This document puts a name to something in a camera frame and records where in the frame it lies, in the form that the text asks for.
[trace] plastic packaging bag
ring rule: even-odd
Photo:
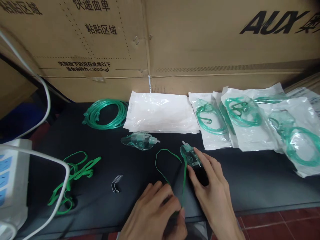
[[[320,174],[320,120],[306,97],[259,105],[300,177]]]
[[[130,132],[199,133],[192,106],[185,95],[131,93],[127,120]]]
[[[205,150],[232,147],[228,129],[211,93],[190,93],[189,101],[201,129]]]
[[[225,87],[221,101],[226,107],[242,151],[278,149],[270,126],[246,91]]]
[[[236,132],[234,131],[234,128],[233,128],[232,122],[230,120],[230,117],[228,115],[227,109],[226,109],[226,107],[223,105],[223,103],[221,101],[222,93],[212,92],[212,96],[216,100],[216,103],[219,106],[219,109],[220,109],[220,112],[221,112],[221,114],[223,116],[223,119],[224,119],[224,121],[225,121],[225,123],[227,125],[228,133],[229,133],[229,139],[231,141],[232,147],[233,148],[239,148]]]
[[[265,89],[249,89],[245,91],[245,94],[257,104],[279,103],[289,99],[284,93],[281,83]]]

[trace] black table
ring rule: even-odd
[[[57,239],[83,234],[119,231],[135,201],[149,182],[165,180],[155,168],[155,155],[167,148],[180,156],[182,140],[203,151],[201,134],[153,134],[161,143],[151,150],[128,147],[120,139],[129,135],[123,128],[100,131],[81,124],[90,103],[70,103],[50,128],[37,151],[63,160],[77,151],[85,151],[88,160],[101,156],[93,167],[92,178],[82,177],[72,185],[78,201],[68,214],[55,217],[35,239]],[[117,114],[116,106],[101,111],[100,124]],[[239,149],[206,151],[220,161],[229,182],[233,208],[237,216],[320,206],[320,176],[303,179],[285,155],[274,151],[241,152]],[[70,158],[79,162],[82,155]],[[172,183],[181,199],[183,165],[162,151],[157,166]],[[28,235],[50,216],[54,206],[47,206],[52,191],[64,179],[64,168],[51,161],[31,156],[27,205],[28,219],[18,231],[18,239]],[[111,183],[123,175],[120,193],[114,194]],[[185,191],[186,222],[204,220],[188,179]]]

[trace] blue object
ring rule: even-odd
[[[37,125],[43,118],[44,111],[34,103],[21,103],[7,116],[0,120],[0,143],[6,143]]]
[[[6,199],[6,191],[7,189],[3,189],[0,192],[0,207],[4,204],[4,200]]]
[[[0,175],[0,188],[7,185],[8,181],[9,181],[9,172],[6,172],[6,173]]]
[[[12,157],[8,157],[5,160],[0,161],[0,172],[7,170],[11,166]]]

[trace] white power cord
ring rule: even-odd
[[[13,240],[14,237],[17,235],[17,228],[13,224],[7,223],[7,222],[0,221],[0,224],[3,226],[6,226],[7,228],[9,228],[12,231],[12,235],[9,240]]]
[[[14,54],[17,56],[17,58],[20,60],[20,62],[25,66],[26,69],[28,69],[43,85],[44,90],[46,92],[47,95],[47,111],[46,114],[44,115],[43,119],[34,127],[30,128],[28,131],[26,131],[25,133],[21,134],[20,136],[16,137],[15,139],[21,138],[24,135],[28,134],[29,132],[31,132],[32,130],[34,130],[35,128],[39,127],[48,117],[50,109],[51,109],[51,99],[50,99],[50,94],[49,94],[49,90],[48,87],[46,85],[46,83],[44,82],[44,80],[38,75],[36,74],[29,66],[28,64],[22,59],[22,57],[20,56],[20,54],[18,53],[18,51],[14,48],[14,46],[10,43],[10,41],[7,39],[7,37],[2,33],[2,31],[0,30],[0,36],[2,37],[2,39],[7,43],[7,45],[11,48],[11,50],[14,52]]]
[[[20,56],[20,54],[18,53],[18,51],[15,49],[15,47],[10,43],[10,41],[7,39],[7,37],[2,33],[2,31],[0,30],[0,36],[2,37],[2,39],[7,43],[7,45],[11,48],[11,50],[13,51],[13,53],[16,55],[16,57],[20,60],[20,62],[23,64],[23,66],[29,70],[30,73],[32,73],[32,75],[34,75],[43,85],[44,87],[44,90],[46,92],[46,95],[47,95],[47,111],[43,117],[43,119],[37,124],[35,125],[34,127],[30,128],[28,131],[26,131],[25,133],[21,134],[20,136],[16,137],[15,139],[18,139],[18,138],[21,138],[23,137],[24,135],[28,134],[29,132],[31,132],[32,130],[34,130],[35,128],[39,127],[48,117],[49,115],[49,112],[50,112],[50,109],[51,109],[51,99],[50,99],[50,94],[49,94],[49,90],[48,90],[48,87],[46,85],[46,83],[44,82],[44,80],[38,75],[36,74],[29,66],[28,64],[22,59],[22,57]],[[31,234],[29,234],[27,237],[25,237],[23,240],[27,240],[29,238],[31,238],[32,236],[34,236],[35,234],[37,234],[39,231],[41,231],[43,228],[45,228],[50,222],[51,220],[54,218],[54,216],[56,215],[59,207],[60,207],[60,204],[61,204],[61,201],[62,201],[62,198],[63,198],[63,195],[64,195],[64,192],[66,190],[66,186],[67,186],[67,182],[68,182],[68,179],[69,179],[69,175],[70,175],[70,168],[68,166],[68,164],[66,164],[65,162],[59,160],[59,159],[56,159],[54,157],[51,157],[49,155],[46,155],[46,154],[43,154],[43,153],[39,153],[39,152],[36,152],[36,151],[33,151],[33,150],[27,150],[27,149],[23,149],[23,148],[19,148],[19,147],[14,147],[14,146],[10,146],[10,145],[5,145],[5,144],[0,144],[0,149],[1,148],[4,148],[4,149],[11,149],[11,150],[16,150],[16,151],[19,151],[19,152],[24,152],[24,153],[28,153],[28,154],[32,154],[32,155],[35,155],[35,156],[38,156],[38,157],[42,157],[42,158],[46,158],[50,161],[53,161],[53,162],[56,162],[56,163],[59,163],[61,164],[62,166],[65,167],[66,169],[66,176],[65,176],[65,179],[64,179],[64,182],[63,182],[63,186],[62,186],[62,189],[61,189],[61,192],[60,192],[60,195],[59,195],[59,198],[58,198],[58,201],[57,201],[57,204],[51,214],[51,216],[49,217],[49,219],[41,226],[39,227],[37,230],[35,230],[34,232],[32,232]],[[14,237],[17,235],[17,228],[12,225],[11,223],[6,223],[6,222],[0,222],[2,225],[5,225],[7,226],[8,228],[10,228],[12,230],[12,237],[10,238],[10,240],[13,240]]]
[[[43,153],[39,153],[39,152],[36,152],[36,151],[33,151],[33,150],[28,150],[28,149],[23,149],[23,148],[19,148],[19,147],[14,147],[14,146],[11,146],[11,145],[6,145],[6,144],[0,144],[0,149],[3,148],[3,149],[10,149],[10,150],[15,150],[15,151],[19,151],[19,152],[24,152],[24,153],[28,153],[28,154],[31,154],[31,155],[35,155],[35,156],[38,156],[38,157],[42,157],[42,158],[45,158],[45,159],[48,159],[50,161],[53,161],[53,162],[56,162],[56,163],[59,163],[61,164],[62,166],[65,167],[66,169],[66,176],[64,178],[64,182],[63,182],[63,185],[62,185],[62,189],[61,189],[61,192],[60,192],[60,195],[59,195],[59,198],[57,200],[57,204],[51,214],[51,216],[48,218],[48,220],[41,226],[39,227],[37,230],[35,230],[34,232],[30,233],[28,236],[26,236],[23,240],[27,240],[29,238],[31,238],[32,236],[34,236],[35,234],[37,234],[38,232],[40,232],[42,229],[44,229],[50,222],[51,220],[54,218],[54,216],[56,215],[59,207],[60,207],[60,204],[61,204],[61,201],[62,201],[62,198],[63,198],[63,195],[64,195],[64,192],[66,190],[66,187],[67,187],[67,183],[68,183],[68,179],[69,179],[69,175],[70,175],[70,168],[69,168],[69,165],[57,158],[54,158],[54,157],[51,157],[49,155],[46,155],[46,154],[43,154]],[[12,238],[10,240],[12,240],[16,234],[17,234],[17,230],[16,228],[14,227],[14,229],[12,228],[12,224],[8,224],[8,223],[4,223],[6,226],[10,227],[13,232],[15,233]]]

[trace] floor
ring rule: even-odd
[[[33,147],[47,133],[49,124],[42,124],[30,138]],[[238,217],[247,240],[320,240],[320,207],[289,210]],[[87,235],[68,240],[116,240],[117,233]]]

